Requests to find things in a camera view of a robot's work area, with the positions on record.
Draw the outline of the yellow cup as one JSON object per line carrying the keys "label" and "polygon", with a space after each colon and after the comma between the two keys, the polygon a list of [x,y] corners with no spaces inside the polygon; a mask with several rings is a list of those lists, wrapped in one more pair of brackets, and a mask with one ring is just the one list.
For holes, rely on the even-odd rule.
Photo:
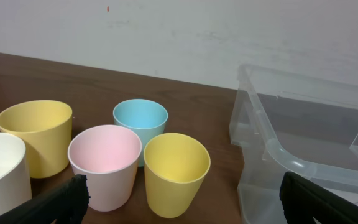
{"label": "yellow cup", "polygon": [[28,101],[0,112],[0,131],[25,142],[30,177],[43,179],[69,164],[72,118],[72,108],[61,101]]}
{"label": "yellow cup", "polygon": [[211,167],[208,150],[180,133],[152,138],[144,149],[147,203],[164,218],[186,212]]}

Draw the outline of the yellow cup left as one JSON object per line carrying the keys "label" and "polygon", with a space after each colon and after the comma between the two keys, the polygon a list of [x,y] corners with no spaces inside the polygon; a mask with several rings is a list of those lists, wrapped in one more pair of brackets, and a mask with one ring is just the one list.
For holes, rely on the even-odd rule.
{"label": "yellow cup left", "polygon": [[28,101],[0,112],[0,131],[25,142],[30,177],[43,179],[69,164],[72,118],[72,108],[61,101]]}

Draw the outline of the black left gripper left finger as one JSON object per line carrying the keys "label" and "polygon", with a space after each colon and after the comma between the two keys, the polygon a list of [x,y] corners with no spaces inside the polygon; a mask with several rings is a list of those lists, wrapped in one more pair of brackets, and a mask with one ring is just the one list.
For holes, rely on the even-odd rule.
{"label": "black left gripper left finger", "polygon": [[49,192],[0,215],[0,223],[80,224],[90,202],[86,181],[85,175],[77,174]]}

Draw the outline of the light blue cup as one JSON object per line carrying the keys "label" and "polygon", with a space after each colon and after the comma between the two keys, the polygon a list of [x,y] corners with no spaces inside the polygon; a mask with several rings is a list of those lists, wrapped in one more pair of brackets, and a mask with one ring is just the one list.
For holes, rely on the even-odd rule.
{"label": "light blue cup", "polygon": [[131,99],[117,104],[112,112],[114,124],[135,132],[142,142],[139,167],[143,167],[144,148],[147,143],[162,134],[168,120],[167,110],[159,103],[145,99]]}

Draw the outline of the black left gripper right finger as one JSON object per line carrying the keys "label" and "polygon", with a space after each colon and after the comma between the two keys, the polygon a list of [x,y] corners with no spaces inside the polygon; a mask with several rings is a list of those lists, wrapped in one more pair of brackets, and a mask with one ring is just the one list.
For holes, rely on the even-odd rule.
{"label": "black left gripper right finger", "polygon": [[288,224],[358,224],[358,206],[306,178],[286,172],[280,200]]}

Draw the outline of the yellow cup right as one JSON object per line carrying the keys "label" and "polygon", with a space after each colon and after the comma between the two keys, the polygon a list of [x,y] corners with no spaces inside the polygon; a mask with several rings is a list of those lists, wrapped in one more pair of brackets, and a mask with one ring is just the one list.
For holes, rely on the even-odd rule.
{"label": "yellow cup right", "polygon": [[208,150],[180,133],[152,138],[144,149],[147,203],[164,218],[186,212],[211,167]]}

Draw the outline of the clear plastic storage bin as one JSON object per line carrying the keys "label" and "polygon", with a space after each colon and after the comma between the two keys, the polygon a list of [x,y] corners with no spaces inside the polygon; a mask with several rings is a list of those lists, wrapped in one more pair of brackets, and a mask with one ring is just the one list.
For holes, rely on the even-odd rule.
{"label": "clear plastic storage bin", "polygon": [[292,171],[358,206],[358,86],[241,65],[229,125],[242,149],[244,223],[285,223],[279,190]]}

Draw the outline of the white cup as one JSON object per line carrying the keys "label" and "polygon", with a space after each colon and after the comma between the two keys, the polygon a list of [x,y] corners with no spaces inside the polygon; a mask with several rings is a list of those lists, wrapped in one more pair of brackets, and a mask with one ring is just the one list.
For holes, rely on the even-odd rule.
{"label": "white cup", "polygon": [[0,215],[31,199],[25,143],[17,136],[0,133]]}

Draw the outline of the pink cup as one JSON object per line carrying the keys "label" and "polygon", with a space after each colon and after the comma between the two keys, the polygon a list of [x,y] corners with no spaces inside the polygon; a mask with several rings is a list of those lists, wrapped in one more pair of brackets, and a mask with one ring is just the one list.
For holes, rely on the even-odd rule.
{"label": "pink cup", "polygon": [[87,178],[92,209],[109,212],[128,201],[141,152],[138,135],[122,126],[95,126],[73,138],[68,159],[74,173]]}

